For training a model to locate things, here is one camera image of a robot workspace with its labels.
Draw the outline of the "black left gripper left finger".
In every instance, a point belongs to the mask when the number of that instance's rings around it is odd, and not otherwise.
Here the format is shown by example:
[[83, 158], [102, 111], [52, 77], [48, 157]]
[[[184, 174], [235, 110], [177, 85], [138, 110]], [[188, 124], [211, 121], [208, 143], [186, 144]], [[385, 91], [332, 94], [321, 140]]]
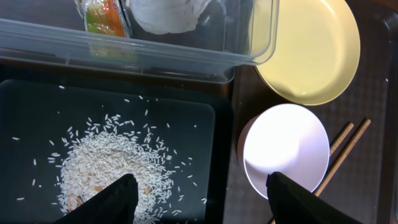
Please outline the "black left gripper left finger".
[[133, 224], [138, 183], [126, 174], [54, 224]]

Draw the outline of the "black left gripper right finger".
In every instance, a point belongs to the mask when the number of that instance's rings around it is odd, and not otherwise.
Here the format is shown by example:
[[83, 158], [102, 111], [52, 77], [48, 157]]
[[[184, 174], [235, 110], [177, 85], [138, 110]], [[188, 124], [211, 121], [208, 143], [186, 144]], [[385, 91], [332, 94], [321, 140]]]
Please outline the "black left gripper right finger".
[[361, 224], [281, 172], [269, 174], [266, 187], [276, 224]]

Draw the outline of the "pile of rice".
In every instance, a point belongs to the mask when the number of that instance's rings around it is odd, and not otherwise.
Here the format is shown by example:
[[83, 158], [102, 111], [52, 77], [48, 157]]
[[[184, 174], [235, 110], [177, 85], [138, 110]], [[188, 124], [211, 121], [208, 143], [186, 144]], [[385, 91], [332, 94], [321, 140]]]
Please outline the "pile of rice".
[[165, 186], [170, 182], [170, 174], [156, 158], [155, 152], [143, 149], [135, 140], [116, 132], [86, 135], [73, 147], [61, 169], [62, 196], [83, 195], [66, 214], [125, 174], [132, 174], [138, 183], [135, 217], [152, 209], [158, 198], [166, 198]]

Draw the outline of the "white bowl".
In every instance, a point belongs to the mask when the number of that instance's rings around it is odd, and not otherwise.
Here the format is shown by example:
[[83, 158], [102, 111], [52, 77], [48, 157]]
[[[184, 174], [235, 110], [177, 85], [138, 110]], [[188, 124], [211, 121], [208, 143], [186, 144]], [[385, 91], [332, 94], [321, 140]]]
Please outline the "white bowl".
[[285, 103], [265, 110], [245, 125], [237, 156], [251, 187], [261, 197], [269, 197], [266, 181], [274, 172], [314, 192], [329, 165], [330, 142], [313, 112]]

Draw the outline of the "wooden chopstick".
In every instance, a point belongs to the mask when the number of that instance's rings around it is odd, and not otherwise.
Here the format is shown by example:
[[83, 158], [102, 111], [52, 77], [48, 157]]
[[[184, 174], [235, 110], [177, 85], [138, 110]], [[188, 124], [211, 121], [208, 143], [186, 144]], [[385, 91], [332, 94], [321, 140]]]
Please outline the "wooden chopstick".
[[337, 150], [337, 148], [340, 146], [340, 144], [345, 140], [347, 135], [351, 132], [351, 130], [354, 128], [354, 124], [349, 122], [345, 128], [340, 132], [338, 137], [334, 140], [333, 144], [330, 147], [330, 156]]
[[362, 125], [358, 128], [354, 136], [351, 138], [347, 146], [342, 150], [340, 156], [337, 158], [335, 163], [332, 165], [331, 169], [327, 172], [327, 175], [319, 185], [319, 187], [316, 189], [316, 191], [312, 192], [315, 194], [318, 198], [320, 194], [323, 192], [325, 187], [328, 185], [332, 177], [335, 175], [336, 171], [340, 168], [342, 163], [345, 161], [345, 159], [348, 157], [349, 153], [351, 150], [354, 148], [355, 144], [358, 142], [358, 140], [361, 138], [365, 130], [368, 128], [368, 126], [371, 124], [370, 119], [365, 119]]

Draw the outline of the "green snack wrapper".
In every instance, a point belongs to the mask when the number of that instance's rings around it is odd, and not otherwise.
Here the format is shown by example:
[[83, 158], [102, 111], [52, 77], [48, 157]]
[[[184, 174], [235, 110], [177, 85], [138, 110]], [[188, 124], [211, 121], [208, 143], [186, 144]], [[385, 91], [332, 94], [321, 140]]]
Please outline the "green snack wrapper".
[[130, 37], [123, 4], [119, 0], [74, 0], [87, 32]]

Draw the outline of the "white tissue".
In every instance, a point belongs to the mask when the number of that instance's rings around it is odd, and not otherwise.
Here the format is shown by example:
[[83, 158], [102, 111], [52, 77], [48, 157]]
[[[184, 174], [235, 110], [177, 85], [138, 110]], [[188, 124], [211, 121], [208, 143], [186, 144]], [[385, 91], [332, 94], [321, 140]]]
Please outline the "white tissue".
[[163, 35], [195, 30], [211, 0], [130, 0], [136, 22], [146, 32]]

